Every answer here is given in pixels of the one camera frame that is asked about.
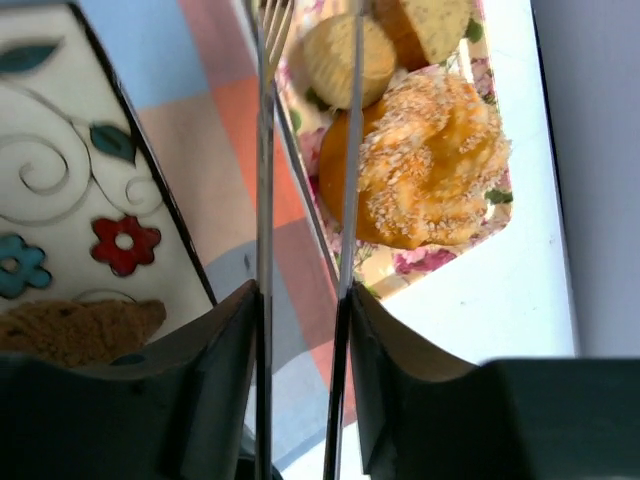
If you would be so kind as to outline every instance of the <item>brown food item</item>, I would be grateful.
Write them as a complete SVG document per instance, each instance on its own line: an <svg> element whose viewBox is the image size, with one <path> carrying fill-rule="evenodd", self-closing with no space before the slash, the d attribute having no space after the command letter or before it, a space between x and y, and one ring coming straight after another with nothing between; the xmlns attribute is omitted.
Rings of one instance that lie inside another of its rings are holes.
<svg viewBox="0 0 640 480"><path fill-rule="evenodd" d="M356 237L407 250L468 242L510 154L495 108L437 72L409 75L363 115ZM347 117L327 131L318 163L320 196L340 223Z"/></svg>
<svg viewBox="0 0 640 480"><path fill-rule="evenodd" d="M68 368L111 363L144 346L166 316L157 300L25 303L0 314L0 351Z"/></svg>
<svg viewBox="0 0 640 480"><path fill-rule="evenodd" d="M322 20L305 37L304 61L311 86L326 104L348 109L354 68L355 16L336 15ZM391 40L371 18L363 20L362 103L368 107L382 98L396 68Z"/></svg>
<svg viewBox="0 0 640 480"><path fill-rule="evenodd" d="M374 18L396 47L398 64L412 72L445 61L464 36L469 0L373 0Z"/></svg>

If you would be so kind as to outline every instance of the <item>tray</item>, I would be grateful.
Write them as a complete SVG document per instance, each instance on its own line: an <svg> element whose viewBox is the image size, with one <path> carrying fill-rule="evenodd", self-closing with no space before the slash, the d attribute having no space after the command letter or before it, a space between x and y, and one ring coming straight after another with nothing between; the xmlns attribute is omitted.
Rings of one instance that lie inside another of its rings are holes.
<svg viewBox="0 0 640 480"><path fill-rule="evenodd" d="M488 40L484 31L482 5L479 0L472 3L472 17L460 46L446 62L429 66L457 71L476 86L485 102L498 106L489 59ZM302 188L308 189L312 198L310 210L318 217L319 237L324 239L324 251L331 252L327 259L335 269L340 258L340 226L329 215L317 192L317 161L324 134L331 125L332 113L314 94L306 78L301 55L301 40L320 20L343 13L348 8L345 0L299 0L285 46L283 59L276 72L278 95L283 106L285 122L295 139L292 161L299 162L303 171ZM443 247L427 245L416 250L396 250L381 245L358 242L355 255L355 276L378 298L384 299L406 288L425 275L453 261L464 252L478 245L488 237L504 229L511 219L513 195L508 170L498 184L486 193L489 204L483 225L471 241L465 245Z"/></svg>

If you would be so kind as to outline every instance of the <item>checkered tablecloth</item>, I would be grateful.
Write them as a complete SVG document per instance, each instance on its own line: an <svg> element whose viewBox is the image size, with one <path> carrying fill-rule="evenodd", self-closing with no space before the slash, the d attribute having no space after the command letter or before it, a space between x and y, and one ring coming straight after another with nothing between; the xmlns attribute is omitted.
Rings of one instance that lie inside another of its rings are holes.
<svg viewBox="0 0 640 480"><path fill-rule="evenodd" d="M255 275L258 82L232 1L240 0L79 2L133 101L218 299ZM16 3L55 2L0 0ZM284 469L324 438L335 296L280 141L275 162L273 450ZM250 399L249 425L253 409Z"/></svg>

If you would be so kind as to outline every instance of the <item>table surface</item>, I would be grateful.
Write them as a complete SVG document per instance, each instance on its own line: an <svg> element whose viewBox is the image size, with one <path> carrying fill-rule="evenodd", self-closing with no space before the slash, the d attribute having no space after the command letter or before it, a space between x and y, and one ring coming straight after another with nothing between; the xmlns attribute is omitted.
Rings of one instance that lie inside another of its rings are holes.
<svg viewBox="0 0 640 480"><path fill-rule="evenodd" d="M255 263L257 79L241 5L80 3L138 110L214 292L223 298L254 276ZM564 239L530 5L484 3L498 100L514 142L514 217L503 232L385 306L472 362L572 355ZM276 149L274 455L287 479L320 478L335 295L281 142ZM353 407L350 393L351 422ZM249 424L253 408L251 397ZM344 441L343 478L360 478L355 424Z"/></svg>

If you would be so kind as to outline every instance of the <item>gray wall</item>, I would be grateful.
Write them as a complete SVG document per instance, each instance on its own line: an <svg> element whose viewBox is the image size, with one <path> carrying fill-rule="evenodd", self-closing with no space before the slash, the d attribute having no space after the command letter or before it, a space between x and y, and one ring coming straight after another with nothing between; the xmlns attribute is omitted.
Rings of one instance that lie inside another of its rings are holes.
<svg viewBox="0 0 640 480"><path fill-rule="evenodd" d="M640 356L640 0L533 0L581 353Z"/></svg>

